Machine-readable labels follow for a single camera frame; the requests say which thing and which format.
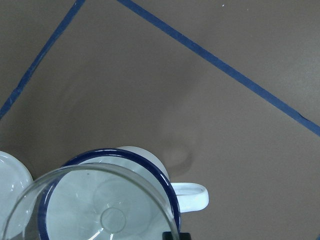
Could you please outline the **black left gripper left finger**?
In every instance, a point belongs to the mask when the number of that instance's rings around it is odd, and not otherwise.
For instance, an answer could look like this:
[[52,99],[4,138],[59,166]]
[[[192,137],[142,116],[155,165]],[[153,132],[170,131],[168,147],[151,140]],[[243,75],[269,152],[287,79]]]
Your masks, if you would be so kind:
[[162,233],[162,240],[173,240],[173,235],[170,231]]

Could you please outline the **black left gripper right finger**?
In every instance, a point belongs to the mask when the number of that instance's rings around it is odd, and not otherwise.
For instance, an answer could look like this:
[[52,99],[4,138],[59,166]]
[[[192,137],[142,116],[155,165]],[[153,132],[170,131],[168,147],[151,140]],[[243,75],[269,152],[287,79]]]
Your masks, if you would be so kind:
[[179,240],[191,240],[191,234],[189,232],[180,232]]

